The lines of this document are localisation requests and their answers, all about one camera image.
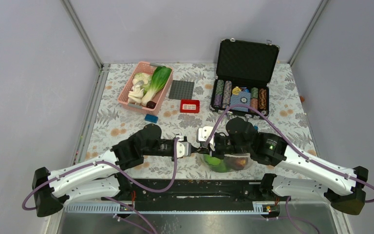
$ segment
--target plastic basket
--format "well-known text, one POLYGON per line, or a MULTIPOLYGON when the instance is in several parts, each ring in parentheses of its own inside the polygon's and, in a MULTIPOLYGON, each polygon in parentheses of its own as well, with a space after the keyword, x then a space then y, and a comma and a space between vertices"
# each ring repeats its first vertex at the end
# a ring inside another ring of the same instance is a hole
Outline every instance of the plastic basket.
POLYGON ((166 97, 167 91, 170 88, 171 83, 173 81, 173 71, 171 71, 170 77, 168 78, 167 83, 164 86, 164 88, 160 90, 152 99, 152 101, 157 103, 154 109, 150 109, 150 108, 137 105, 137 104, 128 103, 128 92, 131 91, 132 79, 134 78, 135 74, 144 72, 144 73, 152 75, 158 66, 160 65, 149 63, 149 62, 138 63, 137 67, 131 74, 130 79, 125 84, 124 89, 121 91, 120 95, 118 96, 118 102, 121 103, 123 108, 130 110, 130 111, 140 112, 143 114, 150 114, 150 115, 155 115, 155 116, 158 114, 158 112, 160 111, 161 105, 163 104, 164 98, 166 97))

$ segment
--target black case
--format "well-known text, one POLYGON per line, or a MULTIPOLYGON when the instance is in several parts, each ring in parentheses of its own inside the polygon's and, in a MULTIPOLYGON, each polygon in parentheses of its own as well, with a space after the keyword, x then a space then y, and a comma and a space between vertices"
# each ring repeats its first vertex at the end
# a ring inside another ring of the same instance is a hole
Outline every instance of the black case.
MULTIPOLYGON (((214 107, 214 96, 217 81, 229 80, 234 87, 256 87, 267 91, 267 114, 269 115, 269 87, 267 84, 272 79, 273 70, 277 61, 280 47, 271 43, 257 43, 243 40, 224 39, 220 43, 219 58, 217 60, 216 80, 213 85, 210 109, 214 112, 222 112, 225 108, 214 107)), ((252 117, 256 113, 230 110, 234 115, 252 117)))

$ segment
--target case lid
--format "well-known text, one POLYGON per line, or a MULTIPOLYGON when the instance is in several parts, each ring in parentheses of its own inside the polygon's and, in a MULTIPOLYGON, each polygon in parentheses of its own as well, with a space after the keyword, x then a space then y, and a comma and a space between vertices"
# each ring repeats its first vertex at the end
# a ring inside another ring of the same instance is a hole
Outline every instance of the case lid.
POLYGON ((220 43, 216 74, 231 81, 267 84, 272 79, 279 50, 277 45, 224 39, 220 43))

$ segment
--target white label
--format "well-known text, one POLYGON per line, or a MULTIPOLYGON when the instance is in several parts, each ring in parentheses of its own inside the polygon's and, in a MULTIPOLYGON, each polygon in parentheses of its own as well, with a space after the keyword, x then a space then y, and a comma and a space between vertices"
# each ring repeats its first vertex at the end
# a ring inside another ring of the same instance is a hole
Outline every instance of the white label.
POLYGON ((183 104, 183 110, 196 110, 196 105, 194 104, 183 104))

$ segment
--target wall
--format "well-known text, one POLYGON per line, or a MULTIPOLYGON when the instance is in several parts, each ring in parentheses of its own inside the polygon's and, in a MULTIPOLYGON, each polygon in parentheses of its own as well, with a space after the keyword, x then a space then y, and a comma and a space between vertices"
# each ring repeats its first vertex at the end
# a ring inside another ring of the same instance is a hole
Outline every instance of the wall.
POLYGON ((0 234, 40 233, 21 203, 71 162, 96 73, 60 1, 0 0, 0 234))
POLYGON ((209 62, 225 38, 270 39, 288 61, 320 0, 71 2, 105 62, 209 62))
MULTIPOLYGON (((374 1, 330 1, 293 71, 319 154, 368 168, 374 185, 374 1)), ((374 233, 374 203, 349 219, 374 233)))

